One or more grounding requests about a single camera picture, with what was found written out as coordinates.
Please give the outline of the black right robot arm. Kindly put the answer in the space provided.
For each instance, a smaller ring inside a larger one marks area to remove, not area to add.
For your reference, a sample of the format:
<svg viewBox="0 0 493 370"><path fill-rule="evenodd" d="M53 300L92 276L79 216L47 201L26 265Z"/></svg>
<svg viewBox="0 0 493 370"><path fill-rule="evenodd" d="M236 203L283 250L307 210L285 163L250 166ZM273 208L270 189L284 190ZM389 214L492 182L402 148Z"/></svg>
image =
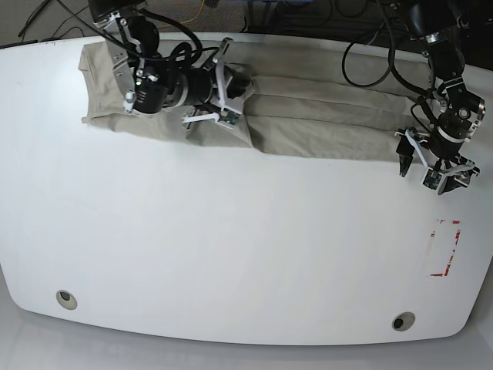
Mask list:
<svg viewBox="0 0 493 370"><path fill-rule="evenodd" d="M90 28L106 41L125 113L154 115L186 106L192 112L183 116L185 127L207 120L238 127L254 86L248 66L226 61L231 38L206 47L185 25L146 10L144 1L90 1L88 6ZM157 21L188 38L167 56L159 53Z"/></svg>

